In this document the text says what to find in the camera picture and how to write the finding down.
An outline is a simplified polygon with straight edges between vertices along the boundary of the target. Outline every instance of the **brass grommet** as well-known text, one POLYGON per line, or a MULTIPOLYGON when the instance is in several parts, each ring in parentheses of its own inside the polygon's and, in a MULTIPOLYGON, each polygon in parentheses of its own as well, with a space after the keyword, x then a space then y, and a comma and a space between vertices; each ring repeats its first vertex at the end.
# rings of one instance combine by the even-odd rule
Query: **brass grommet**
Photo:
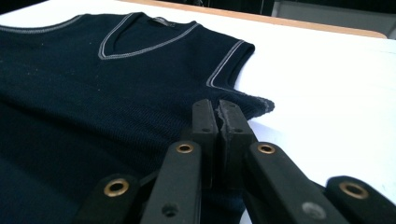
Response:
POLYGON ((362 200, 369 197, 369 192, 358 184, 345 181, 342 182, 339 187, 345 194, 353 198, 362 200))
POLYGON ((275 152, 275 149, 269 145, 266 144, 260 144, 257 146, 257 149, 265 154, 273 154, 275 152))
POLYGON ((108 197, 117 197, 125 193, 129 188, 129 183, 123 178, 113 179, 105 186, 104 194, 108 197))
POLYGON ((190 153, 194 150, 194 147, 190 144, 182 144, 176 148, 180 153, 190 153))

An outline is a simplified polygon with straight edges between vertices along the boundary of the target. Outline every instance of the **white table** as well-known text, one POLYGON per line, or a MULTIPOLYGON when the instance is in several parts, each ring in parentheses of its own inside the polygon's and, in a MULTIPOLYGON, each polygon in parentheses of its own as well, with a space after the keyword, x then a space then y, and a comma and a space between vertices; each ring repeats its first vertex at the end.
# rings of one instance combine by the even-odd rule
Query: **white table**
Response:
POLYGON ((236 89, 276 103, 249 121, 321 185, 331 176, 367 182, 396 203, 396 41, 246 21, 113 0, 51 0, 0 16, 37 27, 77 14, 144 11, 203 26, 256 46, 236 89))

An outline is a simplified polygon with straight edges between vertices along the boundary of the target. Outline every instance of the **knit fabric texture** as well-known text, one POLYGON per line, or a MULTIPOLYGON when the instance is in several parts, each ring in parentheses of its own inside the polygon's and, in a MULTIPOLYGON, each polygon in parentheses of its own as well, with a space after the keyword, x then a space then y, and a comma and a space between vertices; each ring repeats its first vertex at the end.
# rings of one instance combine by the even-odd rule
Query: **knit fabric texture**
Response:
MULTIPOLYGON (((0 222, 70 223, 100 179, 159 169, 196 101, 234 102, 247 119, 273 110, 233 89, 253 51, 141 12, 0 26, 0 222)), ((202 209, 202 223, 238 223, 243 204, 210 190, 202 209)))

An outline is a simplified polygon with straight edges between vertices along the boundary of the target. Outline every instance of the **neckline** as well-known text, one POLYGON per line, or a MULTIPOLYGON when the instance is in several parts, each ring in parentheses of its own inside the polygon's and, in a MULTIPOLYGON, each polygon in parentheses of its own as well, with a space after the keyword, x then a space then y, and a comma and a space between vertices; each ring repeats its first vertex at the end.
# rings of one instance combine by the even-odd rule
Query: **neckline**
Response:
POLYGON ((22 27, 11 27, 11 26, 4 26, 0 25, 0 31, 13 33, 13 34, 20 34, 20 35, 39 35, 44 34, 56 30, 63 29, 74 22, 78 21, 82 18, 83 15, 77 15, 70 20, 63 21, 61 23, 51 25, 51 26, 43 26, 43 27, 36 27, 36 28, 22 28, 22 27))
POLYGON ((149 47, 142 47, 141 49, 133 50, 133 51, 126 52, 126 53, 114 53, 112 51, 112 47, 114 46, 115 42, 117 41, 118 36, 122 32, 124 32, 126 29, 133 28, 134 22, 137 22, 138 20, 143 21, 143 20, 152 20, 152 19, 153 18, 147 16, 143 12, 131 13, 131 14, 126 15, 120 21, 120 23, 107 34, 107 36, 102 41, 102 43, 99 47, 99 52, 98 52, 99 58, 101 60, 113 60, 113 59, 122 59, 122 58, 128 58, 128 57, 133 57, 133 56, 136 56, 139 54, 143 54, 143 53, 164 47, 168 44, 171 44, 171 43, 183 38, 184 36, 188 35, 194 28, 196 28, 197 26, 200 25, 196 21, 192 21, 189 23, 175 23, 175 25, 178 26, 180 28, 180 30, 177 32, 176 35, 169 37, 167 40, 153 43, 149 47))

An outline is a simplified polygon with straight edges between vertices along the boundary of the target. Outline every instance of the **white piping trim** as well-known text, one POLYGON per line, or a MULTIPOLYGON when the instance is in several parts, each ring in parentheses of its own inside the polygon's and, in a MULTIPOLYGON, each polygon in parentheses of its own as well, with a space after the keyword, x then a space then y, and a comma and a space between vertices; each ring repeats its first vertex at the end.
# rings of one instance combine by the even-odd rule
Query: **white piping trim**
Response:
POLYGON ((241 46, 243 43, 245 43, 245 41, 239 40, 238 42, 236 42, 236 44, 233 45, 233 47, 228 51, 228 53, 225 55, 223 60, 221 60, 221 62, 219 63, 218 67, 215 69, 213 74, 207 79, 206 86, 229 91, 222 87, 215 86, 213 84, 213 82, 215 81, 215 79, 219 75, 219 73, 221 72, 221 69, 224 67, 224 65, 230 60, 230 58, 233 56, 233 54, 236 52, 236 50, 239 48, 239 46, 241 46))
MULTIPOLYGON (((207 81, 206 81, 206 86, 207 86, 207 87, 216 88, 216 89, 220 89, 220 90, 224 90, 224 91, 231 91, 231 92, 234 92, 234 93, 238 93, 238 94, 241 94, 241 95, 246 95, 246 96, 248 96, 248 95, 245 94, 244 92, 236 91, 236 90, 224 89, 224 88, 222 88, 222 87, 218 87, 218 86, 215 86, 215 85, 213 84, 214 81, 215 81, 215 79, 216 79, 216 77, 217 77, 217 76, 219 75, 219 73, 221 72, 221 69, 222 69, 222 68, 224 67, 224 65, 230 60, 230 58, 233 56, 233 54, 236 52, 236 50, 237 50, 243 43, 245 43, 245 41, 239 40, 239 41, 236 42, 236 43, 233 45, 233 47, 228 51, 228 53, 225 55, 225 57, 223 58, 223 60, 219 63, 218 67, 215 69, 215 71, 213 72, 213 74, 207 79, 207 81)), ((259 100, 261 103, 263 103, 264 106, 265 106, 265 111, 264 111, 264 113, 268 113, 269 105, 268 105, 268 102, 267 102, 265 99, 263 99, 263 98, 261 98, 261 97, 257 97, 257 96, 251 96, 251 97, 254 97, 254 98, 256 98, 257 100, 259 100)))
POLYGON ((76 16, 75 18, 70 19, 69 21, 64 21, 62 23, 49 26, 49 27, 42 27, 42 28, 14 28, 14 27, 6 27, 0 25, 0 31, 4 32, 11 32, 16 34, 23 34, 23 35, 37 35, 37 34, 44 34, 50 31, 55 31, 62 29, 75 21, 78 21, 83 15, 76 16))
POLYGON ((105 48, 106 48, 106 42, 107 40, 118 30, 120 29, 120 27, 132 16, 133 14, 129 14, 128 16, 126 16, 110 33, 108 33, 108 35, 105 37, 105 39, 102 41, 100 47, 99 47, 99 52, 98 52, 98 56, 100 59, 102 60, 110 60, 110 59, 122 59, 122 58, 128 58, 128 57, 133 57, 135 55, 138 54, 142 54, 154 49, 158 49, 161 48, 163 46, 166 46, 168 44, 171 44, 177 40, 179 40, 180 38, 183 38, 185 35, 187 35, 189 32, 191 32, 195 27, 199 26, 199 23, 195 23, 191 28, 189 28, 187 31, 185 31, 183 34, 172 38, 168 41, 165 41, 161 44, 146 48, 146 49, 141 49, 138 51, 134 51, 134 52, 129 52, 129 53, 123 53, 123 54, 110 54, 110 55, 105 55, 105 48))

